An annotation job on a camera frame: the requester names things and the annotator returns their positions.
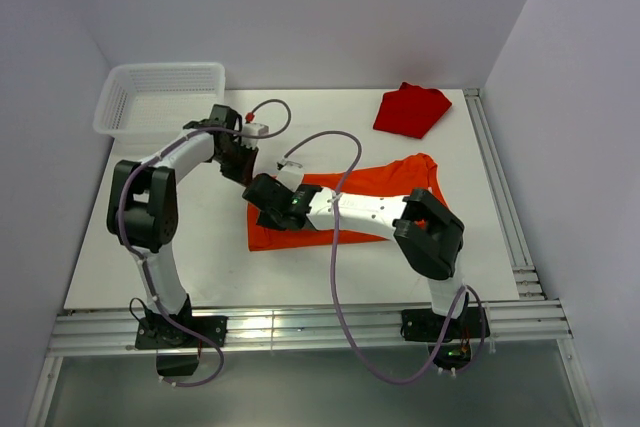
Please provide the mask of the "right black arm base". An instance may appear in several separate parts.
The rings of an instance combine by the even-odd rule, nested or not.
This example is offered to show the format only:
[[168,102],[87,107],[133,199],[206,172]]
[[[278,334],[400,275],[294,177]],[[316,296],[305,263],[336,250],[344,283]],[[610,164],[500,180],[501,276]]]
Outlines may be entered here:
[[[445,318],[430,309],[405,309],[401,311],[400,334],[405,341],[428,343],[432,353]],[[457,319],[450,321],[443,345],[433,363],[442,369],[459,369],[473,360],[472,339],[487,339],[491,334],[489,321],[483,309],[472,306]]]

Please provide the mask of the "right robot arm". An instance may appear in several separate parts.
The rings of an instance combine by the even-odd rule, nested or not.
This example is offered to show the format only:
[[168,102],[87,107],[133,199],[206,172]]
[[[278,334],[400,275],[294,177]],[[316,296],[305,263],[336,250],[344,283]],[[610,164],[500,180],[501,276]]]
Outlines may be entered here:
[[466,326],[468,295],[456,268],[464,224],[428,190],[415,188],[390,197],[338,193],[312,184],[292,190],[260,174],[243,198],[258,209],[258,224],[266,228],[289,232],[339,228],[394,241],[409,266],[427,279],[435,330],[452,337]]

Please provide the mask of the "orange t-shirt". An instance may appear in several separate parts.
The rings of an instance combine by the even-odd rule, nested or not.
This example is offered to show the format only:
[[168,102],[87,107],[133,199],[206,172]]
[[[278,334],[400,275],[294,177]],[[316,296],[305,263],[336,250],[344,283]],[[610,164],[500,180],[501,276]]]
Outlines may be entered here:
[[[342,190],[350,194],[390,197],[407,195],[415,188],[430,191],[441,203],[445,197],[438,182],[438,164],[425,153],[410,155],[387,165],[354,170]],[[332,243],[330,230],[277,231],[258,224],[259,210],[247,206],[248,250],[251,252],[325,246]]]

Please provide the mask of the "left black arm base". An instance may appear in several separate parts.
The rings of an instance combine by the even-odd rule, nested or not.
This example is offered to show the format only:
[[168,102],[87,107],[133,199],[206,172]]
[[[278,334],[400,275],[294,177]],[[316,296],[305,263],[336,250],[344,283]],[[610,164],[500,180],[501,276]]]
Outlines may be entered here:
[[[196,316],[191,319],[189,328],[223,347],[227,321],[226,316]],[[199,366],[204,342],[170,325],[167,327],[168,331],[161,331],[159,327],[151,328],[141,323],[134,348],[156,353],[155,365],[159,375],[179,380],[190,377]]]

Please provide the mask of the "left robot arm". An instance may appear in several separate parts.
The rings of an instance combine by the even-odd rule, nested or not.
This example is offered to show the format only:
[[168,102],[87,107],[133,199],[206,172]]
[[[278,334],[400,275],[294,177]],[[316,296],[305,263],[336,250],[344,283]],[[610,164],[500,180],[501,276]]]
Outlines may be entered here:
[[179,136],[140,161],[123,160],[113,171],[107,229],[134,258],[147,302],[141,329],[172,346],[195,333],[189,295],[179,278],[172,241],[179,222],[177,186],[203,163],[241,186],[250,183],[257,141],[269,128],[234,109],[214,105],[209,117],[187,123]]

